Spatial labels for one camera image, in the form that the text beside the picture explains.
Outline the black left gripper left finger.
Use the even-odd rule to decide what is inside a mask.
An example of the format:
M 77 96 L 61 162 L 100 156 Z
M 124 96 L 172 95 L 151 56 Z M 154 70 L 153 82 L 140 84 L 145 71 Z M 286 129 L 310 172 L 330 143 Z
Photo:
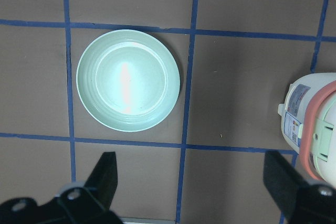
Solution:
M 1 223 L 122 223 L 110 210 L 118 185 L 115 152 L 104 152 L 82 186 L 38 205 L 29 197 L 1 203 Z

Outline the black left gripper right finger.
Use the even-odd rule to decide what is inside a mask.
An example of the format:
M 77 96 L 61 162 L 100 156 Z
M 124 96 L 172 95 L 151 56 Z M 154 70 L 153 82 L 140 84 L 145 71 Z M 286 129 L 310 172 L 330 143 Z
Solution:
M 263 182 L 288 223 L 335 223 L 335 188 L 306 180 L 278 151 L 267 151 Z

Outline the green plate near left arm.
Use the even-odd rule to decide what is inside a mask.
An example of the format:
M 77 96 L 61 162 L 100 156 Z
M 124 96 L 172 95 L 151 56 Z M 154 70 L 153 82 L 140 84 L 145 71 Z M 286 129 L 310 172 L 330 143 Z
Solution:
M 105 33 L 83 51 L 76 88 L 87 112 L 121 132 L 150 129 L 175 107 L 181 80 L 172 53 L 155 37 L 130 29 Z

